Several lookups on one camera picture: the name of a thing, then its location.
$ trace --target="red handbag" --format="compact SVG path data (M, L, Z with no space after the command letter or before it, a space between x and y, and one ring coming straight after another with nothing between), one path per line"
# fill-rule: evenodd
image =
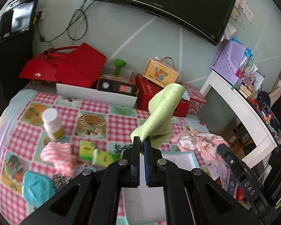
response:
M42 52L28 61L19 78L89 88L98 79L105 62L106 57L86 43L60 47Z

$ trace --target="pink clothing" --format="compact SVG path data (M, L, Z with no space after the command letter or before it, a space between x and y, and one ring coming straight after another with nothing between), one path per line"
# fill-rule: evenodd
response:
M43 161L52 162L63 176L75 177L76 158L72 155L70 143L50 142L40 153Z
M219 161L221 157L217 154L217 146L219 144L228 146L221 136L196 131L181 132L172 141L176 142L182 152L198 150L205 162Z

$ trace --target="purple basket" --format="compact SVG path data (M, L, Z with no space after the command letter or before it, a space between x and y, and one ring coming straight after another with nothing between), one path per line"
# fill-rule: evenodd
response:
M246 47L235 41L223 42L211 68L227 80L231 85L237 83L239 78L235 75L244 56Z

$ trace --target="bottle label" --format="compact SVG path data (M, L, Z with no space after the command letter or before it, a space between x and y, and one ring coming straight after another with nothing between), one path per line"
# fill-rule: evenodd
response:
M61 128L60 130L58 130L57 132L53 132L52 133L53 137L55 140L59 140L62 138L63 136L63 129Z

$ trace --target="white bottle cap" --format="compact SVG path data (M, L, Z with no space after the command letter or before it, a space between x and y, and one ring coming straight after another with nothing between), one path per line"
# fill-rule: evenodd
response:
M41 115L41 119L43 120L43 123L49 125L58 124L60 122L58 113L54 108L48 108L45 110Z

